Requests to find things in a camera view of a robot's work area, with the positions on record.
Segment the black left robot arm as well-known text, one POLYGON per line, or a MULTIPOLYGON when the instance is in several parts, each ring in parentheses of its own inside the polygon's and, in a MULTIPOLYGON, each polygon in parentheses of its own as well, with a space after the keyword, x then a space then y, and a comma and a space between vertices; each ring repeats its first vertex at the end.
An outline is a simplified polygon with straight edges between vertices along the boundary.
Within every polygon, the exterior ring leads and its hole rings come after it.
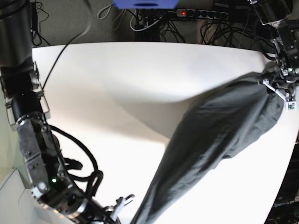
POLYGON ((284 0, 250 0, 257 14, 257 23, 272 27, 271 42, 275 48, 275 57, 267 56, 276 62, 275 73, 279 76, 262 81, 270 90, 280 96, 288 105, 295 104, 296 87, 299 84, 299 49, 295 39, 293 22, 288 20, 291 14, 284 0))

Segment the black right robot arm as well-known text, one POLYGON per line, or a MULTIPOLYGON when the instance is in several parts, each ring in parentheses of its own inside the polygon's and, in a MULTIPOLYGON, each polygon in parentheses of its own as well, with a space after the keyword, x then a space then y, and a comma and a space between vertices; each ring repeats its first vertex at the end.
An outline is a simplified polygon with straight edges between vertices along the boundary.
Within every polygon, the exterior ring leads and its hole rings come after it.
POLYGON ((32 197, 44 209, 75 224, 117 224, 120 211, 134 195, 120 197, 116 205, 102 207, 93 200, 103 173, 87 147, 73 139, 90 158, 94 171, 88 177, 69 174, 81 169, 76 160, 64 158, 44 111, 44 85, 32 59, 31 10, 28 0, 0 3, 0 85, 10 126, 17 131, 32 197))

